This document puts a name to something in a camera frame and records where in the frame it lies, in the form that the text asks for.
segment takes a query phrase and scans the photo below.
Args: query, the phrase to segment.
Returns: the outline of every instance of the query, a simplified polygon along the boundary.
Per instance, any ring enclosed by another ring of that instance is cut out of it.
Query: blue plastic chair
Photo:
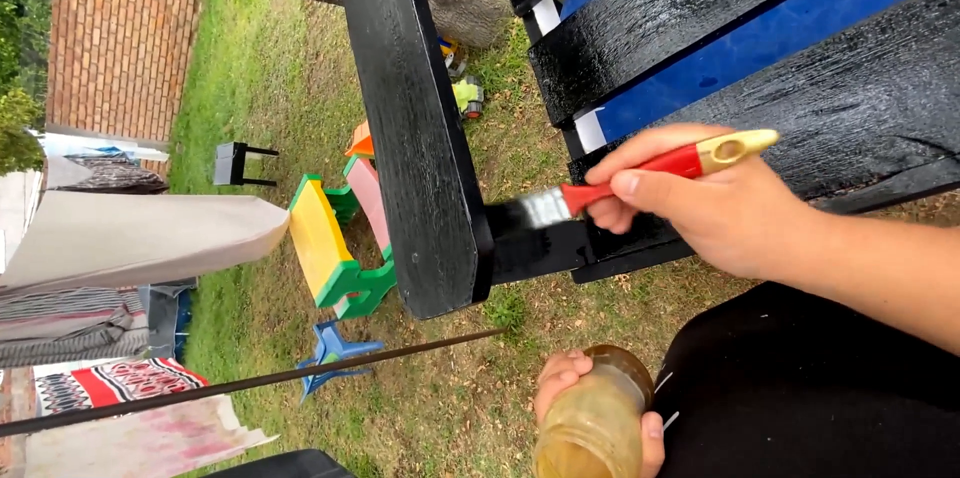
[[[296,365],[297,369],[339,361],[345,358],[353,358],[354,356],[366,354],[367,352],[383,349],[383,341],[344,341],[344,338],[340,335],[340,331],[337,330],[336,320],[314,325],[313,333],[317,336],[317,346],[313,349],[313,357],[298,363]],[[350,377],[369,373],[370,371],[370,369],[349,369],[303,377],[301,379],[303,381],[303,396],[300,398],[300,403],[302,404],[308,395],[332,378]]]

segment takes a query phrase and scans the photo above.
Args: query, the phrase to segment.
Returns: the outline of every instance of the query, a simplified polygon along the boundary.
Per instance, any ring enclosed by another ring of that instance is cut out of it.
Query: tarp
[[[255,261],[280,243],[288,217],[255,196],[47,191],[0,276],[0,300],[148,285]]]

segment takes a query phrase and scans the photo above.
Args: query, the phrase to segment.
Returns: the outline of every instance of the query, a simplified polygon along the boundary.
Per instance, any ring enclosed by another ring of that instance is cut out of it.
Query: small black stool
[[[271,180],[252,180],[243,177],[243,167],[247,162],[247,153],[258,153],[276,157],[281,153],[275,150],[252,148],[246,142],[230,142],[217,146],[217,163],[213,167],[213,185],[215,186],[267,186],[275,188],[277,182]]]

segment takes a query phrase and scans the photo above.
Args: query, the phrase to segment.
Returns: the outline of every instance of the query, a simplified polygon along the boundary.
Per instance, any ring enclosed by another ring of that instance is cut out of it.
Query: paintbrush
[[[780,135],[772,129],[730,133],[668,151],[634,168],[670,172],[692,180],[736,165],[772,146],[779,138]],[[609,196],[614,196],[610,183],[596,186],[562,184],[486,206],[486,220],[493,236],[499,238],[570,220],[590,204]]]

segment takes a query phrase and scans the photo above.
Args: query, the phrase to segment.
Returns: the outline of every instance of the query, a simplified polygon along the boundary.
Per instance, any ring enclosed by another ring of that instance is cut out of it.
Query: glass jar
[[[583,351],[593,369],[560,393],[539,427],[536,478],[637,478],[641,415],[653,381],[629,351],[601,344]]]

